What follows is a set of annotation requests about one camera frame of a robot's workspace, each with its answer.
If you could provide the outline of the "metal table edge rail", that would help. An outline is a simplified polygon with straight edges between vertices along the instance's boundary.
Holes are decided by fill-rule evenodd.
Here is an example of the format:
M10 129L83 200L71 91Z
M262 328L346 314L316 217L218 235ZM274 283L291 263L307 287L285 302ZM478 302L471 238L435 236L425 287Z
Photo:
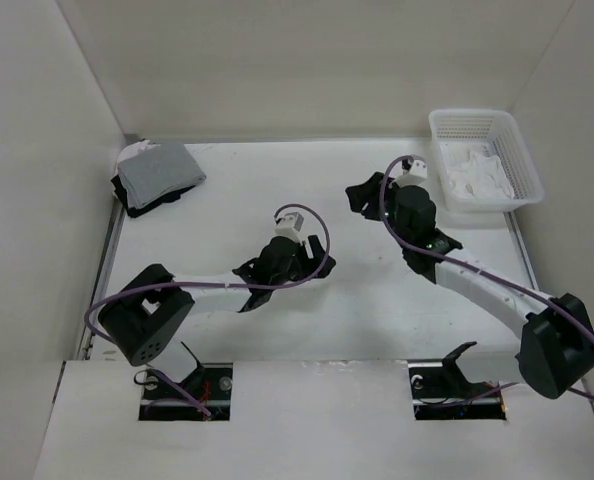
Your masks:
M100 260L98 263L97 273L93 284L93 290L90 299L90 305L97 302L104 297L105 291L108 286L108 281L114 262L115 252L121 233L123 220L124 220L124 208L121 202L111 193L112 208L107 225L107 231L104 239L103 248L101 251ZM76 344L77 349L75 353L76 360L88 360L89 350L93 344L94 334L90 332L85 323L81 328L81 334Z

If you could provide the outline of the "folded white tank top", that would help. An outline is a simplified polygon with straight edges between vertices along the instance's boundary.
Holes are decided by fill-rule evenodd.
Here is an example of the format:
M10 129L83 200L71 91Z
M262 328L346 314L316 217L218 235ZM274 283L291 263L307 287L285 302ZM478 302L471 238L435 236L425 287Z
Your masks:
M119 153L119 155L116 159L116 164L119 164L125 160L133 158L143 152L146 152L146 151L151 150L156 147L158 147L158 144L153 143L150 140L142 140L142 141L130 144L121 150L121 152Z

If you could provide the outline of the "white plastic mesh basket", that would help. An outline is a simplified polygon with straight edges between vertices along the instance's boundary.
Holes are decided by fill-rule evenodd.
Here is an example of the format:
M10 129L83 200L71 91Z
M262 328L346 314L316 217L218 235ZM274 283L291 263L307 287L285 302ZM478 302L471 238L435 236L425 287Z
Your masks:
M511 114L490 109L437 109L428 121L449 210L511 212L544 199L542 182Z

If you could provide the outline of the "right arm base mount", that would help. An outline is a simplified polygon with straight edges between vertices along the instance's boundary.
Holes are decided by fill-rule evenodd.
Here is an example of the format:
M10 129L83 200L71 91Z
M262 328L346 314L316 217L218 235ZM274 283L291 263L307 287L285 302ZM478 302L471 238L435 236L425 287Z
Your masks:
M461 355L476 345L466 342L441 359L408 363L413 414L418 421L506 420L500 391L474 397L496 387L490 382L473 383L457 366Z

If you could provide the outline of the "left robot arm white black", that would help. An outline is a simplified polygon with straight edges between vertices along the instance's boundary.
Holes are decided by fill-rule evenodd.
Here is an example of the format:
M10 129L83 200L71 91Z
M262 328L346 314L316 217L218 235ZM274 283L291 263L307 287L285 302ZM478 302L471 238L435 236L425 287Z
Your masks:
M187 316L256 310L270 301L273 286L325 278L335 266L317 236L307 242L276 236L257 257L216 280L242 283L242 289L197 287L190 293L175 286L138 292L109 302L98 321L131 365L163 372L169 389L187 399L198 393L202 377L200 361L178 333Z

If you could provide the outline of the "folded grey tank top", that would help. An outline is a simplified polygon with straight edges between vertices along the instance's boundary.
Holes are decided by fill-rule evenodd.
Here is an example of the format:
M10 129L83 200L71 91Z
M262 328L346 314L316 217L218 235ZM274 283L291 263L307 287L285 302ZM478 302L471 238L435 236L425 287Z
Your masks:
M128 205L140 208L161 195L196 187L206 174L181 143L158 144L117 164L117 175L128 193Z

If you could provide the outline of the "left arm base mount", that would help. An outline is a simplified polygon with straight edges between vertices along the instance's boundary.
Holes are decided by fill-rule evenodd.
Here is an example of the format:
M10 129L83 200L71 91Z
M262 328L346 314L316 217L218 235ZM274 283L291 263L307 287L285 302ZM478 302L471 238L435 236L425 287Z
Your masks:
M201 365L184 384L172 387L143 369L133 376L141 388L140 421L226 422L230 420L234 368L232 363Z

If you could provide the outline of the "white tank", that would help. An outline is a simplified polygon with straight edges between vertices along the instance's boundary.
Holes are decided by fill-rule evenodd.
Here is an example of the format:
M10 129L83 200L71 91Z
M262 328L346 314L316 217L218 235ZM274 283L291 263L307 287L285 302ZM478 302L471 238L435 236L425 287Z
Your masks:
M510 200L515 190L498 155L488 155L481 146L458 145L446 165L448 188L468 200Z
M146 151L151 150L156 147L158 147L158 144L153 143L150 140L142 140L142 141L130 144L121 150L121 152L119 153L119 155L116 159L116 164L119 164L125 160L133 158L143 152L146 152Z

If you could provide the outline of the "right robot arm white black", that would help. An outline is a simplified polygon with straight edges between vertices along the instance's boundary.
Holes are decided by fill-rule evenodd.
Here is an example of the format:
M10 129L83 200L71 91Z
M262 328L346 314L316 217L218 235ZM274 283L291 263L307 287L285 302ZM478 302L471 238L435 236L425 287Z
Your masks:
M436 205L420 186L399 186L380 172L345 190L352 212L385 224L407 266L431 283L469 300L501 322L517 345L477 349L461 344L442 361L441 384L466 394L476 384L530 386L556 399L594 368L594 332L583 302L530 290L485 270L461 243L436 225Z

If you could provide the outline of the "folded black tank top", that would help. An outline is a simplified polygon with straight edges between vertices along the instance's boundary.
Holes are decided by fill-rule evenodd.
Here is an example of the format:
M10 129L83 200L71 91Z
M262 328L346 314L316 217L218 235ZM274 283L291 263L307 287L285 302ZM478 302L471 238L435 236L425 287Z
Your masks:
M121 205L123 206L124 210L128 214L128 216L132 219L139 218L148 212L158 208L160 205L163 204L171 204L181 199L181 197L193 189L193 186L186 187L183 189L175 190L164 195L159 196L155 200L151 201L150 203L143 205L140 208L137 207L130 207L128 205L128 193L121 180L119 179L118 175L115 175L111 179L111 184L113 185L114 194L117 199L120 201Z

